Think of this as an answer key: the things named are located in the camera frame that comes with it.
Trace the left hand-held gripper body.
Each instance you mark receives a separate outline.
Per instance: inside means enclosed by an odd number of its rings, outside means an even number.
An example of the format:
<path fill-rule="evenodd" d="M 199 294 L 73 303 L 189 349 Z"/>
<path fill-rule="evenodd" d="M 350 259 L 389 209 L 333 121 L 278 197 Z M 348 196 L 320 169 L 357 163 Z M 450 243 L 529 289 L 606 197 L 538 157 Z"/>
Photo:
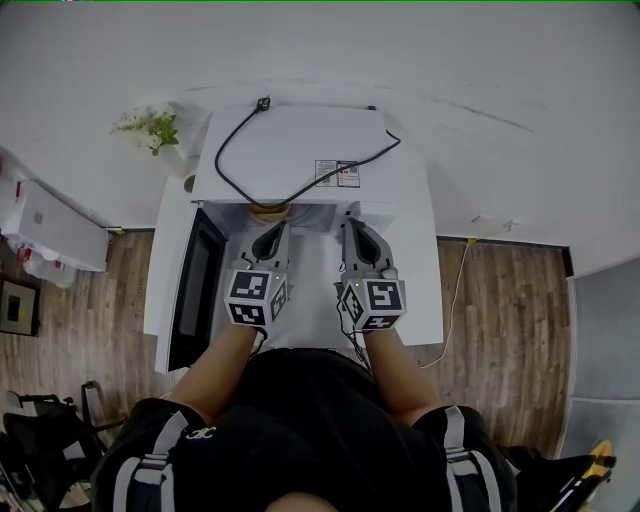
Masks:
<path fill-rule="evenodd" d="M 240 250 L 232 263 L 224 303 L 230 321 L 269 330 L 290 300 L 289 253 L 259 260 Z"/>

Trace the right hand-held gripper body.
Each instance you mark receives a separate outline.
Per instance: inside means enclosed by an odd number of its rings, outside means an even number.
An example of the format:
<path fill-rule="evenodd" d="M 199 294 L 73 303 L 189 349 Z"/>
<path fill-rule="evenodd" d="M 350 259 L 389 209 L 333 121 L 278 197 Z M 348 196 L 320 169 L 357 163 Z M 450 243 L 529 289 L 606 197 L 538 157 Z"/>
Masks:
<path fill-rule="evenodd" d="M 406 313 L 405 282 L 392 259 L 375 265 L 343 261 L 335 283 L 339 310 L 346 312 L 354 331 L 392 329 Z"/>

